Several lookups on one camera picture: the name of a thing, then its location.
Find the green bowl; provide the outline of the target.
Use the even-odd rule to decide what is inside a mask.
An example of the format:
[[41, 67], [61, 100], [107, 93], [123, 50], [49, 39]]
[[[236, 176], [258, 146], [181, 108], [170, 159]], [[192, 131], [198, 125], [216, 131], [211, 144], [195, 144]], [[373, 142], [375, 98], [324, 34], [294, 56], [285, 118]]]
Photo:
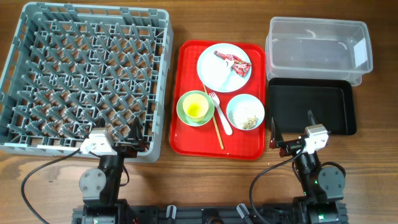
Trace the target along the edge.
[[[190, 95], [190, 94], [192, 94], [192, 93], [201, 93], [201, 94], [203, 94], [203, 95], [207, 98], [208, 103], [209, 103], [209, 108], [208, 108], [207, 114], [206, 114], [205, 117], [204, 117], [201, 121], [199, 121], [199, 122], [194, 122], [194, 121], [190, 120], [190, 119], [188, 118], [188, 116], [187, 116], [187, 115], [184, 113], [184, 111], [183, 111], [183, 100], [184, 100], [188, 95]], [[206, 124], [207, 122], [209, 122], [209, 120], [212, 118], [213, 113], [214, 113], [214, 111], [215, 111], [215, 106], [214, 106], [214, 103], [213, 103], [212, 99], [211, 99], [205, 92], [199, 91], [199, 90], [192, 90], [192, 91], [188, 91], [188, 92], [184, 93], [184, 94], [180, 97], [180, 99], [177, 101], [176, 109], [177, 109], [178, 117], [180, 118], [180, 120], [181, 120], [183, 123], [185, 123], [185, 124], [187, 124], [187, 125], [189, 125], [189, 126], [197, 127], [197, 126], [203, 126], [204, 124]]]

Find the light blue bowl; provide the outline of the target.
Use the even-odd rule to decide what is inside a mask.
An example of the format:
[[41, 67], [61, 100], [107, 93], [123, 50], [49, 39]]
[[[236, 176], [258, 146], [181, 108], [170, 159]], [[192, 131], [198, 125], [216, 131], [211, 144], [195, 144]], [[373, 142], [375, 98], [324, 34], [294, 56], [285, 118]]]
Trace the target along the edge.
[[254, 130], [254, 129], [258, 128], [261, 125], [261, 123], [264, 121], [264, 117], [265, 117], [264, 106], [263, 106], [262, 102], [253, 95], [249, 95], [249, 94], [236, 95], [229, 101], [229, 103], [227, 105], [226, 112], [227, 112], [228, 120], [235, 128], [237, 128], [234, 125], [234, 123], [232, 122], [230, 115], [229, 115], [230, 112], [232, 112], [234, 110], [250, 111], [250, 112], [254, 113], [259, 118], [257, 125], [254, 128], [245, 129], [245, 130], [239, 129], [239, 130], [243, 130], [243, 131]]

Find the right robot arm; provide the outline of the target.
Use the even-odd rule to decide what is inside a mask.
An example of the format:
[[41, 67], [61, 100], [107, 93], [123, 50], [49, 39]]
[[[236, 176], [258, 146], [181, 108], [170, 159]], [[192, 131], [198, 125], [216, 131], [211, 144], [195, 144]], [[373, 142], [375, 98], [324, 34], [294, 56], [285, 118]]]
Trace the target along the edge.
[[326, 147], [330, 132], [308, 111], [310, 126], [295, 140], [285, 141], [275, 118], [271, 119], [270, 148], [291, 156], [304, 196], [295, 197], [289, 212], [291, 223], [348, 223], [343, 199], [346, 171], [335, 162], [321, 163], [317, 151]]

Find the red snack wrapper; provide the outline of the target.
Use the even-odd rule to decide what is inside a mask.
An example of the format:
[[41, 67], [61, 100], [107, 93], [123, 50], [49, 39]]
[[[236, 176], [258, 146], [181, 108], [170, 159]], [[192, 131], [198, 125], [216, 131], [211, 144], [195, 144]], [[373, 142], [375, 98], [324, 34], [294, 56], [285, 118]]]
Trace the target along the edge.
[[219, 58], [226, 60], [226, 63], [231, 62], [231, 68], [242, 78], [244, 78], [250, 71], [252, 64], [245, 62], [243, 59], [233, 54], [222, 54], [219, 51], [214, 51], [214, 54]]

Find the yellow cup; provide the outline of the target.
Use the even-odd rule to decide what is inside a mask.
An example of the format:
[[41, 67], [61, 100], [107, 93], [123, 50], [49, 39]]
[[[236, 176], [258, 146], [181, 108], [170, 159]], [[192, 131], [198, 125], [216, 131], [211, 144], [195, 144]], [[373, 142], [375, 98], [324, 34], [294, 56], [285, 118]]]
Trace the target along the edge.
[[209, 103], [201, 93], [192, 93], [183, 100], [183, 111], [194, 122], [201, 121], [208, 112]]

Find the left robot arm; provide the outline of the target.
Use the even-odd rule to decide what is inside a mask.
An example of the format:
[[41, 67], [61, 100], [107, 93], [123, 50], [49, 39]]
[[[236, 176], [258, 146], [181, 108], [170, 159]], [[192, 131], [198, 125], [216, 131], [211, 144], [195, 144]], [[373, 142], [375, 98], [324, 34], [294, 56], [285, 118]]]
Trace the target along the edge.
[[79, 188], [83, 193], [84, 206], [74, 209], [72, 223], [139, 223], [127, 200], [118, 198], [121, 176], [126, 171], [124, 160], [136, 158], [138, 152], [147, 149], [138, 117], [134, 118], [127, 137], [131, 140], [129, 144], [116, 146], [105, 128], [105, 120], [100, 119], [97, 127], [83, 141], [81, 151], [98, 156], [99, 165], [88, 169], [80, 177]]

